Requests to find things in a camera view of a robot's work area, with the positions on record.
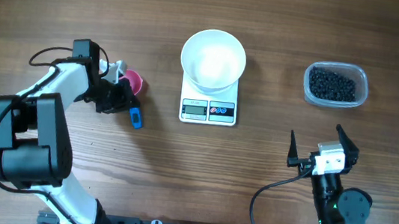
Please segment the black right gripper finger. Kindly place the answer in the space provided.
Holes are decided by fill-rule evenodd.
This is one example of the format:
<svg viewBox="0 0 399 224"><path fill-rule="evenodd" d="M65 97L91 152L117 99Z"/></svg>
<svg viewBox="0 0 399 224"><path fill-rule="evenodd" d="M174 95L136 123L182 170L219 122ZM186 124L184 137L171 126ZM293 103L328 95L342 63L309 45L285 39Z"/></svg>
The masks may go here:
<svg viewBox="0 0 399 224"><path fill-rule="evenodd" d="M342 144L342 148L345 154L359 154L359 148L354 142L347 136L344 129L340 124L335 127L338 132L339 142Z"/></svg>
<svg viewBox="0 0 399 224"><path fill-rule="evenodd" d="M291 130L290 132L290 147L288 150L287 154L287 166L289 167L298 167L298 168L305 168L308 164L311 163L309 158L305 159L300 159L297 153L297 146L296 146L296 140L295 140L295 133L294 130Z"/></svg>

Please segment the pink scoop with blue handle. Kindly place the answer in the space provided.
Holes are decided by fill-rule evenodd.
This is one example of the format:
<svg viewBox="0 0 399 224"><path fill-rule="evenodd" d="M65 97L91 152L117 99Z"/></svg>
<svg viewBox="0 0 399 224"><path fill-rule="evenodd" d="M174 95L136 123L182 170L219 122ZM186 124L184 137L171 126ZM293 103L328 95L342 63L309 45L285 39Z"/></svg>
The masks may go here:
<svg viewBox="0 0 399 224"><path fill-rule="evenodd" d="M136 98L136 95L143 89L144 80L135 70L126 70L126 72L119 76L119 82L123 82L124 80L128 81L131 90L133 92L133 96L135 99L131 101L131 105L129 108L131 124L135 129L141 129L143 127L142 113L141 113L141 105L139 100Z"/></svg>

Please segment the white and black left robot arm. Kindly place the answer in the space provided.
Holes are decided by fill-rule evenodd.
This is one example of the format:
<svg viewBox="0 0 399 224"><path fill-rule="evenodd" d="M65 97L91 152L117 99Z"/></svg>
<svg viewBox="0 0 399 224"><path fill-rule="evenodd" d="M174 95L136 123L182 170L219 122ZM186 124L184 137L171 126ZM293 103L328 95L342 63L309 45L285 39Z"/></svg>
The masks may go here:
<svg viewBox="0 0 399 224"><path fill-rule="evenodd" d="M122 61L101 59L104 48L74 40L71 56L49 62L49 72L14 95L0 95L0 188L35 194L49 206L37 224L113 224L101 203L72 173L73 149L65 111L78 101L97 113L127 111L142 127L141 105Z"/></svg>

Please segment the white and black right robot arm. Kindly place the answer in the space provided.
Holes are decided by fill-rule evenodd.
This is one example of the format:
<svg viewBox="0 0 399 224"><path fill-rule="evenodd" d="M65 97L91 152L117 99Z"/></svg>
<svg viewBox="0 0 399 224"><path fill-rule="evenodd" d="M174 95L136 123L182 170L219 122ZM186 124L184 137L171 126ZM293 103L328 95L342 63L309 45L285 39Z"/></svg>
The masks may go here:
<svg viewBox="0 0 399 224"><path fill-rule="evenodd" d="M336 127L338 140L321 142L318 151L299 158L295 134L291 134L287 166L298 168L300 178L311 180L319 224L366 224L373 200L365 191L344 189L341 176L348 174L359 159L359 148Z"/></svg>

